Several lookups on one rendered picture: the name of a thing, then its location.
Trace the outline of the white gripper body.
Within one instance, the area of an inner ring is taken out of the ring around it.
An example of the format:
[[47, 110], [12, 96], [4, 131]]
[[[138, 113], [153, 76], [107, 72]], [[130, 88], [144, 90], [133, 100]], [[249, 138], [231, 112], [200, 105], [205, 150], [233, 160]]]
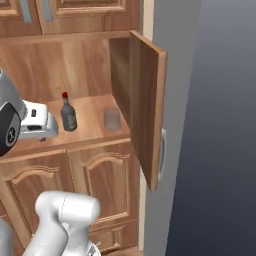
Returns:
[[51, 113], [48, 113], [45, 124], [22, 125], [20, 139], [44, 139], [58, 135], [58, 124]]

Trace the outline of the dark liquor bottle red cap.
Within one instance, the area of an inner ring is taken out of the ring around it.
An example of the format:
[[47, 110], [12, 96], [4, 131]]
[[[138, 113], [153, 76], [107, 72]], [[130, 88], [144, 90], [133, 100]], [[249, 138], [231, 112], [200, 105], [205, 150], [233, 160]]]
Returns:
[[72, 132], [77, 129], [77, 119], [74, 107], [69, 103], [68, 94], [62, 93], [63, 106], [61, 108], [61, 118], [65, 131]]

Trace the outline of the clear glass cup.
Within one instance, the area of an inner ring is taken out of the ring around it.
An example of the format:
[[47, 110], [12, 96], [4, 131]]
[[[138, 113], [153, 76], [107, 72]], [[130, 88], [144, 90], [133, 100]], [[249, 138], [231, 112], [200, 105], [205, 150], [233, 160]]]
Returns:
[[116, 107], [108, 107], [103, 111], [104, 126], [108, 131], [117, 131], [121, 127], [119, 110]]

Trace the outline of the open wooden cabinet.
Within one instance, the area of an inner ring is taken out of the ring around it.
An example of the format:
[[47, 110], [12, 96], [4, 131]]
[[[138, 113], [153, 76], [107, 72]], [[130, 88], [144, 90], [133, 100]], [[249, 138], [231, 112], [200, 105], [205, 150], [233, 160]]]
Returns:
[[[0, 39], [0, 68], [11, 78], [20, 97], [42, 103], [55, 117], [59, 132], [46, 141], [23, 139], [4, 156], [14, 157], [65, 144], [125, 139], [130, 130], [125, 121], [109, 132], [103, 128], [99, 106], [114, 103], [111, 89], [109, 41], [127, 32], [103, 32], [78, 35], [10, 37]], [[68, 94], [74, 107], [77, 129], [63, 128], [62, 93]]]

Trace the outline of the open wooden cabinet door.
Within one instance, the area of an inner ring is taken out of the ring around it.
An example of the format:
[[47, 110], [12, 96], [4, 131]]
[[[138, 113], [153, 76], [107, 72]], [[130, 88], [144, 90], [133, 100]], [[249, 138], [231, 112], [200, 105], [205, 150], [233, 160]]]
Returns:
[[112, 94], [148, 188], [157, 189], [168, 54], [137, 31], [109, 41]]

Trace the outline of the arched panel wooden cupboard door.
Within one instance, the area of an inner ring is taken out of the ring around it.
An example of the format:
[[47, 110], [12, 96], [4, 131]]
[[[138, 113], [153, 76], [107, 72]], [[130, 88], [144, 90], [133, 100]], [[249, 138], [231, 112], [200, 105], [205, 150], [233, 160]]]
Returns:
[[39, 222], [36, 199], [51, 190], [74, 191], [65, 150], [0, 161], [0, 201], [24, 248]]
[[91, 230], [137, 217], [137, 160], [132, 143], [80, 147], [67, 151], [74, 188], [100, 201], [100, 216]]

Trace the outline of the wide wooden cupboard door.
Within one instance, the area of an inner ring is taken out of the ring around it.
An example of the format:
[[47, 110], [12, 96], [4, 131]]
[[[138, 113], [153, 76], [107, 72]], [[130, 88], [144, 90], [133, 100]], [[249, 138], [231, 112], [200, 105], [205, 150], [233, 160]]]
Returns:
[[53, 21], [46, 22], [36, 0], [44, 34], [91, 33], [137, 29], [140, 0], [49, 0]]

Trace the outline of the wooden drawer front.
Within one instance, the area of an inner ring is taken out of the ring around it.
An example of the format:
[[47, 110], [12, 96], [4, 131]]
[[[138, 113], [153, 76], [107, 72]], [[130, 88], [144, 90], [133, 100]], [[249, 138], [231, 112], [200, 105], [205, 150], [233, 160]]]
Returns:
[[133, 247], [137, 244], [137, 220], [90, 231], [89, 237], [101, 253]]

